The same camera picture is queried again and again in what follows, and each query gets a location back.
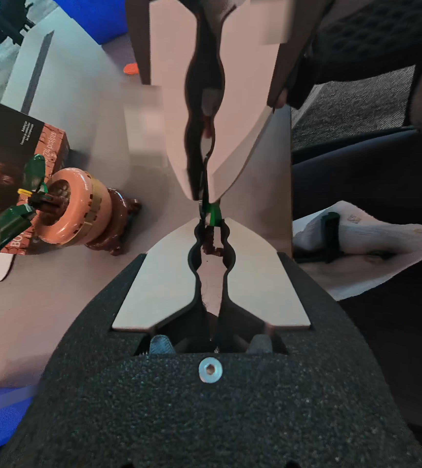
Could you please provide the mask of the person's right hand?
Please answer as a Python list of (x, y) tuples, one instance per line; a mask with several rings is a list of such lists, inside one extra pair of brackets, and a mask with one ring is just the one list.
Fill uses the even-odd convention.
[(274, 106), (272, 107), (273, 112), (277, 109), (283, 108), (287, 104), (287, 99), (288, 99), (288, 89), (284, 87), (278, 99), (275, 101)]

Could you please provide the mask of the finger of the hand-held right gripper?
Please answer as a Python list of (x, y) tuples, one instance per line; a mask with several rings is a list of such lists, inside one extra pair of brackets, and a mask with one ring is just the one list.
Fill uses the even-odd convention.
[(199, 199), (200, 175), (190, 174), (186, 76), (196, 52), (197, 27), (196, 15), (180, 1), (149, 3), (150, 84), (161, 92), (167, 158), (184, 195), (193, 201)]
[(204, 1), (223, 94), (207, 163), (208, 199), (237, 180), (270, 117), (267, 98), (282, 41), (281, 1)]

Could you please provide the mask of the black orchid print box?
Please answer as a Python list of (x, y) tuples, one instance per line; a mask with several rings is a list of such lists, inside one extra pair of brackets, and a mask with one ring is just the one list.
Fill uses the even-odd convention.
[(65, 131), (0, 103), (0, 252), (25, 254), (42, 221), (56, 221), (67, 195), (49, 193), (69, 153)]

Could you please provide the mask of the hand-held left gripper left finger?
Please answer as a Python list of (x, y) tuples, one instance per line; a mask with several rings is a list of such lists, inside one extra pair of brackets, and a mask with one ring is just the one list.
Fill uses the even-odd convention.
[(191, 219), (148, 250), (113, 321), (114, 331), (150, 332), (201, 305), (193, 264), (200, 226), (198, 218)]

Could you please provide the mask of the toy brick flower pot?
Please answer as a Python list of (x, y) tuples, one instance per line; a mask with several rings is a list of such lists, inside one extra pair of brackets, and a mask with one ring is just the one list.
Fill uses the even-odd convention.
[[(0, 164), (0, 187), (15, 186)], [(85, 245), (96, 251), (121, 253), (131, 219), (142, 204), (106, 187), (74, 167), (46, 176), (46, 160), (35, 154), (24, 166), (17, 194), (22, 203), (0, 209), (0, 253), (16, 237), (33, 228), (35, 237), (57, 247)]]

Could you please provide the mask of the black curved brick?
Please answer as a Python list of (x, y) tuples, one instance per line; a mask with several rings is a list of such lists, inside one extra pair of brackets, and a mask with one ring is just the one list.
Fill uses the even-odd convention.
[(336, 212), (328, 212), (321, 218), (321, 238), (323, 243), (323, 261), (326, 264), (344, 256), (339, 241), (341, 217)]

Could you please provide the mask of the brown stem brick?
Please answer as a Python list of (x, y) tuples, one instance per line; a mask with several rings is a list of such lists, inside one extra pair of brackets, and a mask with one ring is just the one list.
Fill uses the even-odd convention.
[(206, 255), (214, 255), (214, 256), (222, 257), (223, 248), (216, 247), (214, 245), (214, 230), (215, 230), (214, 226), (211, 226), (211, 225), (205, 226), (203, 236), (202, 236), (202, 250), (203, 250), (203, 253)]

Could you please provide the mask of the grey desk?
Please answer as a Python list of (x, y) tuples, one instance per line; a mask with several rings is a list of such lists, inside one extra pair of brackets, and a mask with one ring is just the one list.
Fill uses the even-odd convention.
[[(216, 39), (204, 8), (198, 9), (196, 52), (186, 76), (186, 144), (192, 157), (190, 174), (201, 176), (204, 157), (214, 148), (223, 79), (218, 76)], [(200, 197), (193, 201), (184, 195), (167, 158), (159, 88), (142, 84), (140, 78), (125, 79), (111, 55), (60, 8), (42, 25), (59, 15), (62, 24), (54, 29), (49, 63), (44, 65), (48, 69), (42, 72), (29, 114), (67, 132), (77, 157), (74, 168), (138, 198), (143, 207), (129, 231), (126, 254), (52, 245), (44, 253), (19, 256), (9, 279), (0, 285), (1, 388), (38, 384), (63, 336), (88, 304), (95, 312), (113, 314), (101, 336), (162, 334), (177, 343), (205, 335), (208, 327), (205, 318), (205, 325), (195, 330), (198, 312), (192, 309), (199, 305), (150, 332), (112, 329), (148, 250), (194, 218), (201, 225), (193, 252), (199, 276), (206, 224), (199, 213)], [(242, 172), (219, 199), (220, 209), (223, 221), (237, 221), (277, 252), (292, 256), (290, 112), (270, 109)]]

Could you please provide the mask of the black mesh chair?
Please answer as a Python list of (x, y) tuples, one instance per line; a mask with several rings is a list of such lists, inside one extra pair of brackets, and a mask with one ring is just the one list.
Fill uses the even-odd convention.
[(325, 26), (313, 46), (316, 84), (422, 64), (422, 0), (373, 1)]

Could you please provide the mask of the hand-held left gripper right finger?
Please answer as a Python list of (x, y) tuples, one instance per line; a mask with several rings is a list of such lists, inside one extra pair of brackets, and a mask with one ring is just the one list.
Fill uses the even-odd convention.
[(277, 250), (258, 234), (226, 218), (221, 225), (226, 272), (220, 319), (236, 328), (309, 328), (310, 319)]

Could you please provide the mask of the black office chair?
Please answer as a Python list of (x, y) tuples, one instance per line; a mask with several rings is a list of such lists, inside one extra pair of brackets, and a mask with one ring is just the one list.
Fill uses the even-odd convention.
[(21, 32), (28, 32), (34, 26), (28, 18), (32, 6), (33, 2), (25, 0), (0, 0), (0, 44), (9, 38), (13, 44), (22, 45)]

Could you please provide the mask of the bright green small brick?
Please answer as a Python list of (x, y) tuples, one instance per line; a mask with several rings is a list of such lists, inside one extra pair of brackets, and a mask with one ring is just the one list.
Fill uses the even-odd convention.
[(220, 209), (220, 200), (211, 203), (209, 201), (208, 192), (208, 161), (210, 159), (210, 153), (208, 153), (203, 160), (203, 172), (200, 178), (200, 190), (199, 190), (199, 213), (201, 220), (205, 222), (207, 226), (217, 227), (222, 222), (222, 214)]

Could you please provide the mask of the white paper bag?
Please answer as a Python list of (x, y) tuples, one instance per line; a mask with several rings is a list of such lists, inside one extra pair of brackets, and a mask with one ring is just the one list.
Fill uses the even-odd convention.
[[(344, 256), (323, 261), (321, 218), (340, 215)], [(333, 299), (358, 296), (422, 261), (422, 225), (390, 224), (345, 201), (293, 222), (293, 257)]]

